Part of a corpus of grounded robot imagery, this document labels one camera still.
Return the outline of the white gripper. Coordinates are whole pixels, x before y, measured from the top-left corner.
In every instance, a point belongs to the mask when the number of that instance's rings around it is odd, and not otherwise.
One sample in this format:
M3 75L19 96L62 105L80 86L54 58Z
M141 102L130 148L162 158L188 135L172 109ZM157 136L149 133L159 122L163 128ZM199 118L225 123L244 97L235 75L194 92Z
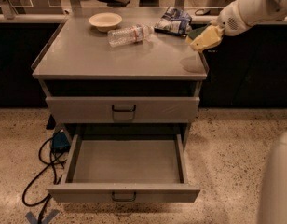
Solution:
M248 31L251 26L246 18L251 15L250 3L245 0L236 0L226 6L211 21L196 38L190 43L190 47L197 52L218 46L224 35L236 36Z

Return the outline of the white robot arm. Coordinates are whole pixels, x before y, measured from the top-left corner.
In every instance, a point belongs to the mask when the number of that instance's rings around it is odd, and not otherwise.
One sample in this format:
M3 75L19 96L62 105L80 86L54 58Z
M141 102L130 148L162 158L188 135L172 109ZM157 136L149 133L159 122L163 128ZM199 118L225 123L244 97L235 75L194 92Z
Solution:
M287 0L235 0L218 17L202 28L191 31L186 43L202 52L218 46L225 35L240 35L263 21L287 17ZM287 224L287 131L268 155L264 171L257 224Z

